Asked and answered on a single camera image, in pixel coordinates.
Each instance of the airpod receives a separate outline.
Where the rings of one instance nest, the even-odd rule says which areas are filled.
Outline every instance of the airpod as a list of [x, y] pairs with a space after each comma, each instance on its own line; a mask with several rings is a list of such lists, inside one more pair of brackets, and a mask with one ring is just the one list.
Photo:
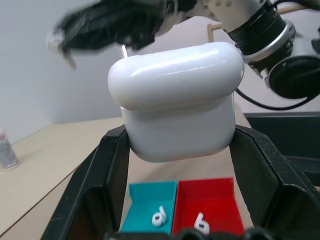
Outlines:
[[210, 227], [209, 223], [203, 220], [204, 214], [202, 212], [199, 212], [198, 217], [195, 220], [194, 228], [202, 232], [203, 234], [209, 234], [210, 233]]
[[155, 227], [161, 227], [167, 221], [167, 214], [164, 206], [159, 207], [159, 211], [152, 216], [152, 225]]

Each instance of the beige table surface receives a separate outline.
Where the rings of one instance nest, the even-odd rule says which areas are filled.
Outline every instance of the beige table surface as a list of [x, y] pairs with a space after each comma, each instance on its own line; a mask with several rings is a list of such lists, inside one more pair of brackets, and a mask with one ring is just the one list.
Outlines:
[[[249, 127], [235, 105], [236, 124]], [[55, 124], [14, 145], [21, 164], [0, 173], [1, 240], [41, 238], [71, 173], [122, 118]], [[130, 153], [128, 183], [234, 177], [229, 148], [206, 157], [166, 163], [148, 163]], [[235, 181], [235, 198], [245, 228], [252, 226], [249, 212]], [[124, 199], [122, 219], [130, 198]]]

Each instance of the teal container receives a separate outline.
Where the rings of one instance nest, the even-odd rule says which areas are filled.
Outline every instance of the teal container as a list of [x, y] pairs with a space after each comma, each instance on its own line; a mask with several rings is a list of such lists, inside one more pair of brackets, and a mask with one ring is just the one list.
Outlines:
[[[132, 204], [122, 225], [126, 233], [166, 233], [170, 234], [174, 218], [177, 182], [151, 182], [129, 185]], [[166, 223], [160, 227], [152, 225], [152, 217], [163, 206]]]

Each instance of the black cylinder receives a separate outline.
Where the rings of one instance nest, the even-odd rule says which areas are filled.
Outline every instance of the black cylinder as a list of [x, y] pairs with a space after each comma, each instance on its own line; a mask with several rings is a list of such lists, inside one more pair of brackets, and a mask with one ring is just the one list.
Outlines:
[[278, 11], [267, 1], [246, 23], [228, 35], [243, 55], [251, 55], [270, 44], [285, 26]]

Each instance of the airpods case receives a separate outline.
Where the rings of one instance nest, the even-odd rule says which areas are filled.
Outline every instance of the airpods case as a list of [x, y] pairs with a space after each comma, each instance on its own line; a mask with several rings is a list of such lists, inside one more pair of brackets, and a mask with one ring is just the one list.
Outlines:
[[233, 92], [244, 74], [226, 42], [130, 56], [108, 75], [132, 150], [148, 162], [215, 154], [235, 132]]

